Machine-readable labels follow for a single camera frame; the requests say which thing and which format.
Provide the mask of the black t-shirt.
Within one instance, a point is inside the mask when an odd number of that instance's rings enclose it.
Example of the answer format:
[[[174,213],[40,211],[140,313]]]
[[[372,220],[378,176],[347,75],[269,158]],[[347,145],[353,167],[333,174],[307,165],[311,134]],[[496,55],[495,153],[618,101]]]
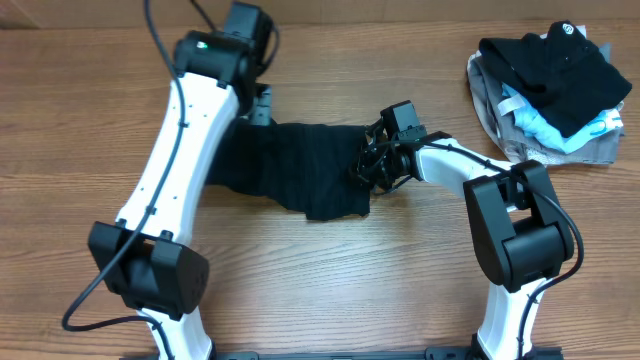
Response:
[[[223,137],[205,183],[270,198],[312,221],[366,216],[370,190],[349,174],[364,142],[363,126],[240,124]]]

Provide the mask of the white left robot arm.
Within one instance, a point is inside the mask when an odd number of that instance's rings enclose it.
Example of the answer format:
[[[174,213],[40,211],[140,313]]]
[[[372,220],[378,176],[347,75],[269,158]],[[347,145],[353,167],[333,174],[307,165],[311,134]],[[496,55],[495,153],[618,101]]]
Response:
[[[269,32],[189,32],[175,49],[166,114],[141,178],[88,245],[107,288],[148,324],[161,359],[212,359],[199,311],[209,263],[191,249],[205,179],[230,124],[249,111]]]

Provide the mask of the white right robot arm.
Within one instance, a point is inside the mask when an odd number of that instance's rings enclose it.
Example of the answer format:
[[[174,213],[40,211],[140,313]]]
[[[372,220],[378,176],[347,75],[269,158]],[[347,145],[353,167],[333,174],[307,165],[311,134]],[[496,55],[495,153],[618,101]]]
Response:
[[[414,178],[466,204],[475,257],[489,281],[483,322],[470,345],[432,346],[425,358],[563,358],[561,348],[531,340],[544,292],[563,279],[576,238],[543,165],[497,161],[424,126],[393,132],[378,123],[366,129],[351,172],[377,195]]]

